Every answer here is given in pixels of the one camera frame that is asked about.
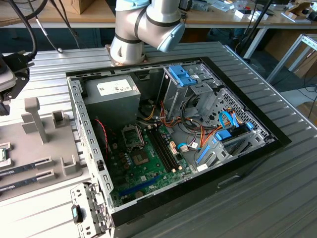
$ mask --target connector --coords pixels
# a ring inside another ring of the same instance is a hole
[[[197,84],[197,81],[192,79],[188,71],[186,71],[182,66],[175,65],[168,68],[174,78],[179,82],[180,86],[191,86]]]
[[[187,145],[182,145],[182,146],[179,148],[179,150],[180,150],[180,152],[182,152],[182,153],[185,153],[185,152],[188,152],[188,151],[189,151]]]

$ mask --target blue expansion slot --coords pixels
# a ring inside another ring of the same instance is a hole
[[[203,157],[209,151],[209,149],[210,149],[210,145],[207,145],[204,151],[202,152],[202,154],[200,155],[200,157],[196,160],[197,163],[199,163],[203,159]]]
[[[128,188],[126,190],[123,190],[122,192],[119,192],[119,196],[125,196],[125,195],[128,195],[128,194],[131,194],[131,193],[134,193],[142,188],[145,188],[145,187],[148,187],[148,186],[151,186],[152,184],[154,184],[159,178],[161,177],[161,175],[159,176],[156,176],[155,178],[151,179],[150,181],[147,181],[147,182],[144,182],[144,183],[141,183],[141,184],[138,184],[134,187],[131,187],[131,188]]]

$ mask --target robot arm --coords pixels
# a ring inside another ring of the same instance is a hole
[[[180,0],[117,0],[115,38],[111,57],[122,64],[144,60],[144,42],[162,52],[172,50],[182,38]]]

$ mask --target yellow cable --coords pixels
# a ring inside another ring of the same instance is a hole
[[[154,110],[155,110],[155,106],[153,107],[151,114],[147,118],[144,118],[143,120],[150,120],[154,115]]]

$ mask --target metal table leg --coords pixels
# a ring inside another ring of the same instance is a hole
[[[295,41],[295,43],[291,46],[291,48],[287,51],[287,53],[284,55],[284,57],[281,59],[281,61],[277,64],[277,66],[275,67],[275,69],[272,71],[272,73],[267,77],[267,82],[272,82],[273,79],[275,78],[275,76],[280,72],[280,70],[283,68],[283,66],[286,64],[286,62],[289,60],[289,58],[291,57],[291,55],[298,49],[298,47],[301,45],[302,43],[302,39],[303,39],[304,35],[301,34],[297,40]]]
[[[263,36],[265,35],[266,31],[268,30],[268,27],[265,26],[264,28],[260,29],[255,36],[254,40],[252,41],[250,47],[248,48],[247,52],[243,56],[244,59],[249,59],[253,52],[256,50],[258,47],[260,41],[262,40]]]
[[[310,46],[307,46],[303,52],[298,56],[298,58],[294,61],[294,63],[292,63],[292,65],[288,68],[289,71],[293,71],[297,68],[297,66],[300,64],[300,62],[302,62],[302,60],[306,57],[306,55],[308,54],[308,52],[311,50],[312,48]]]

